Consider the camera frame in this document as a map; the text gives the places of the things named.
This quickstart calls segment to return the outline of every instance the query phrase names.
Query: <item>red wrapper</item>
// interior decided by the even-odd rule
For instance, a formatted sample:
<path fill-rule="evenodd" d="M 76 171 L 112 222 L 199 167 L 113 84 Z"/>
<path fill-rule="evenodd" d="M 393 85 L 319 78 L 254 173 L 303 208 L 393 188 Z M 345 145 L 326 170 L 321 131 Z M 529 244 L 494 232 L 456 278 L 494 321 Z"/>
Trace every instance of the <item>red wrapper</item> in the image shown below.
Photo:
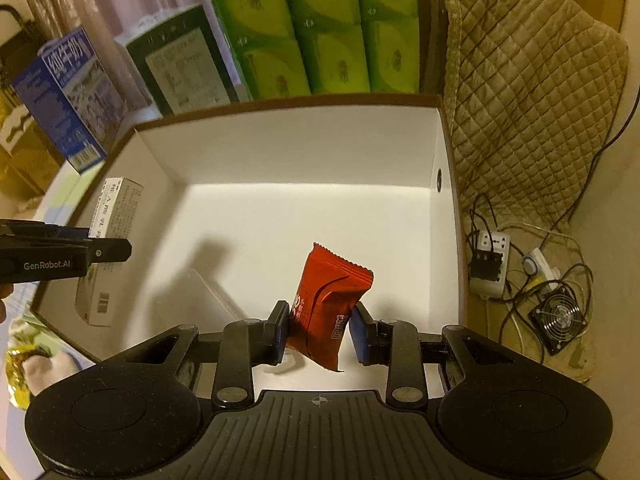
<path fill-rule="evenodd" d="M 338 350 L 351 309 L 373 284 L 373 272 L 314 244 L 289 320 L 287 346 L 338 371 Z"/>

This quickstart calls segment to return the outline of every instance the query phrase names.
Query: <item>black computer fan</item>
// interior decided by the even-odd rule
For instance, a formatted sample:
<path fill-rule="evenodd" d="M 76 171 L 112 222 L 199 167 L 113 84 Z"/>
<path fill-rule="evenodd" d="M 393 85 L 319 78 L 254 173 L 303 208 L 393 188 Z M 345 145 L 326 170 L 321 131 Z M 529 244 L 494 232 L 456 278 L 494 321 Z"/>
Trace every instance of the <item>black computer fan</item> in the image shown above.
<path fill-rule="evenodd" d="M 575 298 L 564 287 L 553 291 L 529 312 L 529 319 L 551 355 L 567 346 L 586 325 Z"/>

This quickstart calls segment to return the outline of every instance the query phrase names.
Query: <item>beige quilted cover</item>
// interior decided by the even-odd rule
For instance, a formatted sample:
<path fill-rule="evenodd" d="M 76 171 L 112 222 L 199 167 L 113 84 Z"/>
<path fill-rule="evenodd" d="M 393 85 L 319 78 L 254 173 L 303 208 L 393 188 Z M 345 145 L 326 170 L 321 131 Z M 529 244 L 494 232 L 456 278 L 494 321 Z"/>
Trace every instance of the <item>beige quilted cover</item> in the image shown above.
<path fill-rule="evenodd" d="M 549 225 L 609 134 L 627 49 L 573 0 L 444 0 L 445 107 L 463 210 Z"/>

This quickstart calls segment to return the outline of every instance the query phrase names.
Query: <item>blue box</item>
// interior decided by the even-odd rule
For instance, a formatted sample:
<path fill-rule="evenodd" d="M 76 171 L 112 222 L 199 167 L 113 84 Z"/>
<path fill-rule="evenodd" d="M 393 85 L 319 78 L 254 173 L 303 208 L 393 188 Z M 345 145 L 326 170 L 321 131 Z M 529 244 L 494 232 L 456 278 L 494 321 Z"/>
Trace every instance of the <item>blue box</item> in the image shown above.
<path fill-rule="evenodd" d="M 105 159 L 127 105 L 82 27 L 47 43 L 13 85 L 78 173 Z"/>

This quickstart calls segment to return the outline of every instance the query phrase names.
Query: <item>screw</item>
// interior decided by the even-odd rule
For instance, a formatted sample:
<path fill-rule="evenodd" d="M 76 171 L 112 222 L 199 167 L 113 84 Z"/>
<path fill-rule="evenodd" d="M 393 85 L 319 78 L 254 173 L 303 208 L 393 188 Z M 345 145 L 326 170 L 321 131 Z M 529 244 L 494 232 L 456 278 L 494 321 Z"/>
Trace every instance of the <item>screw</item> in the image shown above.
<path fill-rule="evenodd" d="M 391 396 L 398 402 L 418 402 L 422 397 L 422 392 L 412 386 L 402 386 L 391 392 Z"/>
<path fill-rule="evenodd" d="M 216 397 L 222 402 L 240 402 L 245 400 L 249 394 L 244 388 L 238 388 L 237 386 L 228 386 L 226 388 L 220 388 L 216 394 Z"/>

